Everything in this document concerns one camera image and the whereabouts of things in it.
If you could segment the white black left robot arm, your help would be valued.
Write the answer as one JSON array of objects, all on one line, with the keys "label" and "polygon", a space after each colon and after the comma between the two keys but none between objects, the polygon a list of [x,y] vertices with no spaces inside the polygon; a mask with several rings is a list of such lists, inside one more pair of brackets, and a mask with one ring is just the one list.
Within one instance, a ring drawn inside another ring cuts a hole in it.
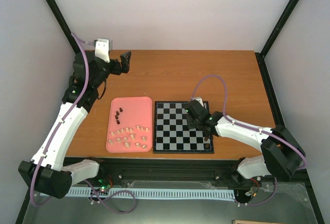
[{"label": "white black left robot arm", "polygon": [[98,87],[108,76],[129,72],[131,52],[120,59],[105,62],[92,51],[79,52],[73,61],[73,74],[62,98],[58,117],[45,142],[28,162],[22,161],[18,171],[30,188],[30,195],[39,193],[61,199],[71,186],[86,179],[96,184],[106,181],[107,170],[100,159],[88,157],[81,162],[64,166],[71,141],[90,112],[94,102],[101,99]]}]

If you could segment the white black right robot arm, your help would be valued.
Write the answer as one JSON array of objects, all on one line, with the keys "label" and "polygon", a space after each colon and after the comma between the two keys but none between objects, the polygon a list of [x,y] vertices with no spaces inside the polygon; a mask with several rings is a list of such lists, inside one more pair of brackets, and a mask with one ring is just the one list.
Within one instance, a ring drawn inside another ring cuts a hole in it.
[{"label": "white black right robot arm", "polygon": [[238,164],[237,172],[245,179],[271,175],[288,182],[306,165],[304,150],[283,125],[271,129],[238,121],[219,111],[211,114],[201,98],[193,99],[184,109],[188,127],[202,131],[208,139],[230,138],[261,152]]}]

